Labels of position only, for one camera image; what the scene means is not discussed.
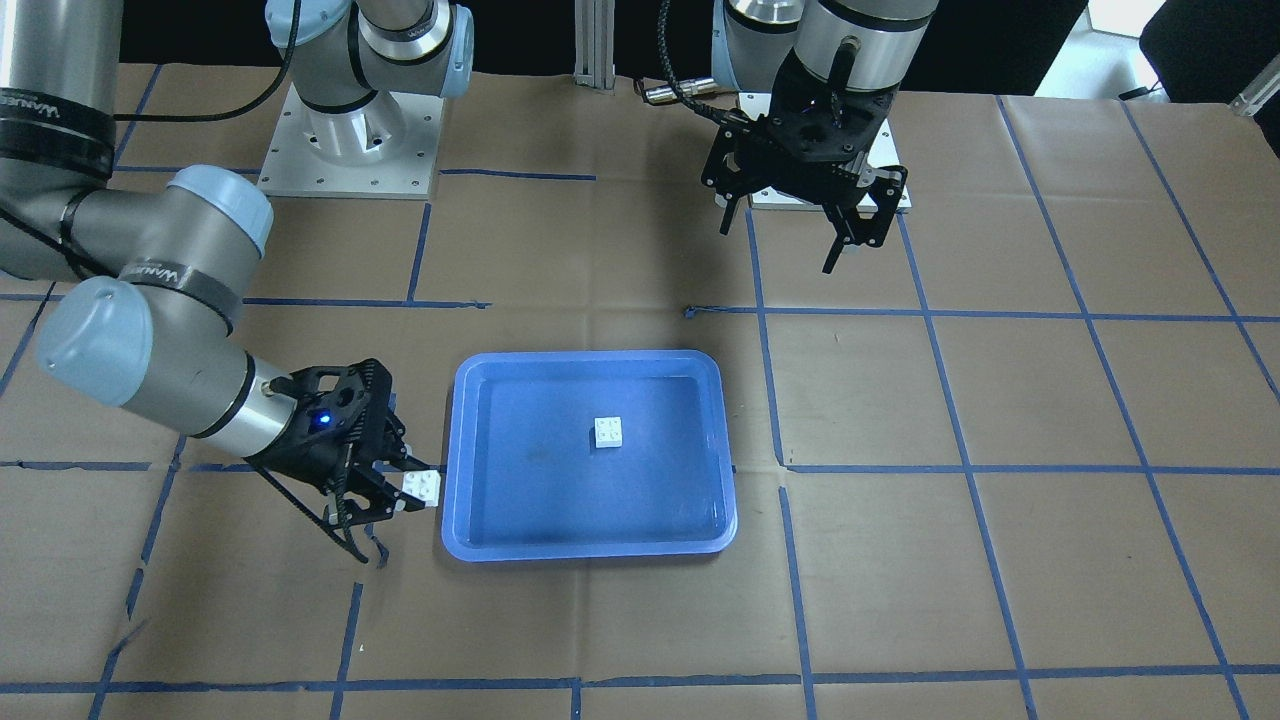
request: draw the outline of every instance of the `white mounting plate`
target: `white mounting plate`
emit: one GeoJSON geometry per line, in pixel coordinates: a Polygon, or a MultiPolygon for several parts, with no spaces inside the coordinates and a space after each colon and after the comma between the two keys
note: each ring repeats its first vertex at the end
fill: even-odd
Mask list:
{"type": "Polygon", "coordinates": [[[262,161],[262,173],[257,177],[257,188],[276,197],[430,199],[444,100],[402,92],[392,96],[399,102],[408,127],[402,151],[371,165],[337,165],[311,147],[302,100],[289,87],[262,161]]]}
{"type": "MultiPolygon", "coordinates": [[[[753,118],[758,118],[769,111],[769,97],[768,92],[740,92],[737,95],[737,106],[742,109],[744,113],[753,118]]],[[[884,165],[900,165],[897,159],[897,145],[893,142],[893,131],[888,127],[888,120],[881,126],[879,136],[876,142],[872,143],[872,151],[868,161],[876,168],[883,168],[884,165]]],[[[796,200],[790,195],[783,195],[772,187],[768,190],[762,190],[759,192],[751,193],[751,208],[755,210],[817,210],[822,211],[822,208],[805,202],[804,200],[796,200]]],[[[908,213],[911,210],[911,191],[910,188],[902,191],[902,199],[897,204],[899,213],[908,213]]],[[[858,204],[859,213],[874,213],[876,204],[869,199],[863,199],[858,204]]]]}

